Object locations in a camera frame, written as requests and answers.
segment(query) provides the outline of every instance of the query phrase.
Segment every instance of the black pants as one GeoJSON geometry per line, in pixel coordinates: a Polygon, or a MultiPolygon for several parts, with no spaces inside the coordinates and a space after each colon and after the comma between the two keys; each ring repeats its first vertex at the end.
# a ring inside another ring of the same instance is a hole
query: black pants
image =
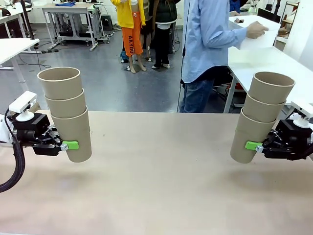
{"type": "Polygon", "coordinates": [[[156,25],[156,64],[155,67],[161,67],[161,64],[169,64],[168,48],[169,48],[169,29],[160,29],[156,25]]]}

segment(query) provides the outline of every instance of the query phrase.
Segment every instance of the yellow jacket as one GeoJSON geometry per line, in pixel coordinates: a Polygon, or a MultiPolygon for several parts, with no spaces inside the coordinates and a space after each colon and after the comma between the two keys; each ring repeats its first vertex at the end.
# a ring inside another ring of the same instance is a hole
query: yellow jacket
{"type": "MultiPolygon", "coordinates": [[[[111,0],[117,9],[117,21],[121,27],[134,28],[131,1],[121,3],[121,0],[111,0]]],[[[143,11],[143,0],[138,0],[141,26],[146,25],[145,13],[143,11]]]]}

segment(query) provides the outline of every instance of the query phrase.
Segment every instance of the green pad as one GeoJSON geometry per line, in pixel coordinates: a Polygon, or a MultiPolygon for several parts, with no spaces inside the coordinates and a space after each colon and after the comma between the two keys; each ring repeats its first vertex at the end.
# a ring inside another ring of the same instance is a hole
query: green pad
{"type": "Polygon", "coordinates": [[[77,141],[63,141],[63,143],[68,145],[69,150],[77,150],[79,149],[79,144],[77,141]]]}
{"type": "Polygon", "coordinates": [[[260,142],[251,142],[251,141],[248,141],[246,143],[246,149],[249,149],[249,150],[255,150],[257,146],[262,146],[262,143],[260,143],[260,142]]]}

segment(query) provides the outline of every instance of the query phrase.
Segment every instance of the beige cup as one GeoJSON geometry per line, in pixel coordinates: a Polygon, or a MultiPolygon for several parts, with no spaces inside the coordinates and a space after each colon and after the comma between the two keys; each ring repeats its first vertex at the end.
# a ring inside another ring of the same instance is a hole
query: beige cup
{"type": "Polygon", "coordinates": [[[54,100],[45,96],[45,100],[56,118],[72,118],[81,115],[86,110],[85,93],[83,92],[74,98],[54,100]]]}
{"type": "Polygon", "coordinates": [[[45,96],[49,99],[71,99],[82,93],[80,71],[70,67],[58,67],[41,71],[38,78],[45,96]]]}
{"type": "Polygon", "coordinates": [[[254,75],[249,95],[266,104],[286,102],[295,85],[290,77],[273,72],[258,72],[254,75]]]}
{"type": "Polygon", "coordinates": [[[83,114],[73,118],[58,118],[51,114],[54,125],[64,141],[78,141],[78,150],[68,150],[68,158],[75,163],[88,160],[91,155],[91,140],[88,108],[83,114]]]}
{"type": "Polygon", "coordinates": [[[277,119],[279,112],[284,107],[281,104],[262,103],[247,94],[243,113],[250,119],[260,122],[272,122],[277,119]]]}
{"type": "Polygon", "coordinates": [[[230,155],[239,163],[249,163],[252,161],[256,151],[245,149],[246,142],[263,142],[271,129],[273,122],[259,122],[248,118],[241,109],[235,137],[231,146],[230,155]]]}

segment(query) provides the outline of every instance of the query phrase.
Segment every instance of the table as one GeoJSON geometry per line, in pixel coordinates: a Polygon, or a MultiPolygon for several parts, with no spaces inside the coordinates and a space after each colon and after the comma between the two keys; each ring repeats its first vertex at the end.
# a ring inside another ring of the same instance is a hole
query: table
{"type": "MultiPolygon", "coordinates": [[[[12,6],[7,7],[7,10],[11,13],[11,15],[10,16],[2,16],[2,17],[0,17],[0,24],[4,24],[5,25],[5,29],[6,29],[6,33],[8,34],[8,37],[11,38],[11,34],[10,34],[10,31],[9,31],[7,22],[17,19],[18,22],[19,22],[19,25],[20,25],[20,29],[21,29],[23,38],[27,38],[26,34],[25,34],[25,31],[24,31],[24,28],[23,28],[23,25],[22,25],[22,19],[21,19],[21,15],[22,15],[23,11],[14,9],[12,6]]],[[[27,12],[30,12],[31,10],[32,10],[32,8],[26,8],[27,12]]],[[[36,51],[31,51],[31,49],[29,47],[27,48],[27,50],[28,50],[27,53],[39,53],[39,52],[36,52],[36,51]]],[[[13,69],[14,69],[14,67],[2,67],[2,65],[0,63],[0,70],[13,70],[13,69]]]]}
{"type": "MultiPolygon", "coordinates": [[[[25,149],[0,231],[40,235],[311,235],[311,160],[229,156],[239,115],[89,112],[93,156],[25,149]]],[[[0,180],[14,169],[0,149],[0,180]]]]}
{"type": "Polygon", "coordinates": [[[291,105],[291,101],[299,98],[313,104],[313,71],[275,47],[254,51],[238,50],[232,47],[229,49],[228,66],[234,74],[234,79],[229,90],[224,113],[229,112],[236,83],[240,83],[243,89],[248,92],[253,75],[261,71],[281,73],[295,80],[296,84],[287,98],[286,105],[291,105]]]}
{"type": "Polygon", "coordinates": [[[39,42],[39,39],[31,40],[29,38],[5,38],[0,39],[0,65],[11,60],[14,70],[18,76],[19,82],[24,91],[28,91],[28,86],[20,70],[16,57],[22,51],[30,48],[39,42]]]}
{"type": "Polygon", "coordinates": [[[92,3],[81,3],[77,2],[74,6],[55,6],[55,4],[47,4],[43,6],[37,6],[38,8],[42,8],[43,14],[45,17],[45,23],[49,32],[49,36],[52,42],[52,46],[55,47],[56,44],[52,39],[52,36],[49,31],[48,22],[45,14],[48,14],[50,24],[52,25],[52,33],[54,39],[57,40],[82,40],[82,41],[91,41],[92,47],[90,51],[93,51],[98,45],[98,41],[107,40],[104,38],[104,31],[102,27],[101,14],[100,11],[97,11],[96,7],[92,3]],[[82,25],[80,14],[87,15],[88,22],[88,32],[86,34],[90,34],[90,37],[80,36],[80,32],[84,31],[84,27],[82,25]],[[61,35],[63,24],[71,25],[71,29],[73,32],[73,36],[64,36],[61,35]]]}

